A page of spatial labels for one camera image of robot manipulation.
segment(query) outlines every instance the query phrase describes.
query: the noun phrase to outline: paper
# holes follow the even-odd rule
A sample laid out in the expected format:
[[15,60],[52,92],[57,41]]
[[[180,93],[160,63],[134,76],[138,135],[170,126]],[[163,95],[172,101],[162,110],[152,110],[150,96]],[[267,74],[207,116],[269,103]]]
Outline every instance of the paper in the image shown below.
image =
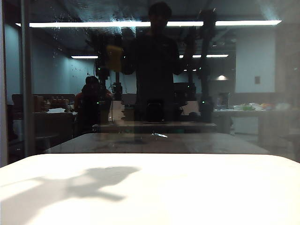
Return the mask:
[[56,108],[56,109],[49,109],[47,113],[64,113],[65,109],[63,108]]

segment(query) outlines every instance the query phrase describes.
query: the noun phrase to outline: fluorescent light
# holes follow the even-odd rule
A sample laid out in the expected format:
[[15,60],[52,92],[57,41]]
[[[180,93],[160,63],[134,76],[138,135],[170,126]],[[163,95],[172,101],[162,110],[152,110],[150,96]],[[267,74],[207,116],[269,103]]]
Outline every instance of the fluorescent light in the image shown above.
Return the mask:
[[216,26],[271,26],[282,20],[243,20],[243,21],[217,21]]
[[[186,69],[184,71],[187,71]],[[193,69],[193,71],[197,71],[196,69]]]
[[[226,58],[228,57],[228,54],[223,55],[207,55],[207,58]],[[193,58],[201,58],[201,55],[193,55]]]
[[[277,25],[281,20],[254,20],[254,21],[217,21],[216,26],[271,26]],[[117,21],[117,22],[31,22],[30,27],[149,27],[150,22]],[[202,21],[170,21],[168,27],[203,26]]]
[[71,56],[73,59],[98,59],[98,56],[93,56],[93,55],[90,55],[90,56],[85,56],[85,55],[82,55],[82,56]]
[[203,26],[202,21],[178,21],[178,22],[168,22],[167,27],[201,27]]
[[226,58],[228,55],[207,55],[207,58]]

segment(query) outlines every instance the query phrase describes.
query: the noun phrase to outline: white table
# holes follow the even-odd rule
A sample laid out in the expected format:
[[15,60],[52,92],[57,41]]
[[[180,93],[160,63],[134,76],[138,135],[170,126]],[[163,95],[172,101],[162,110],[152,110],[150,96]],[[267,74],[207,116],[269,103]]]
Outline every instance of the white table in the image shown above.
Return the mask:
[[299,177],[268,155],[38,155],[0,168],[1,224],[298,225]]
[[218,132],[229,134],[231,117],[257,117],[258,142],[260,146],[286,147],[287,142],[280,138],[289,134],[291,124],[298,122],[300,110],[261,110],[261,111],[233,111],[222,110],[213,112],[213,121],[221,119]]
[[206,153],[269,154],[270,152],[226,134],[85,134],[54,146],[45,153]]

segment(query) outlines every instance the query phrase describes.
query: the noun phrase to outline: light switch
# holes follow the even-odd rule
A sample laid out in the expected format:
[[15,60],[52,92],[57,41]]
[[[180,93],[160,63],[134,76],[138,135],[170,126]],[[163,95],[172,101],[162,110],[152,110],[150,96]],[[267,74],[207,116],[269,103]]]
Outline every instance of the light switch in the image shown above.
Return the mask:
[[255,77],[255,84],[260,84],[261,83],[261,77],[260,76],[256,76]]

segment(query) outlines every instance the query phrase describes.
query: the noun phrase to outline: glass pane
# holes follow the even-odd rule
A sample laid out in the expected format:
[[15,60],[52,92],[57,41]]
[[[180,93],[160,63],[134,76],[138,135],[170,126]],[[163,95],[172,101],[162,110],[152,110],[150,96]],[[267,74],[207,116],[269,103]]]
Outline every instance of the glass pane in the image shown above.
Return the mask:
[[[297,161],[299,5],[154,3],[30,2],[36,154],[255,153]],[[20,27],[10,26],[20,40]]]

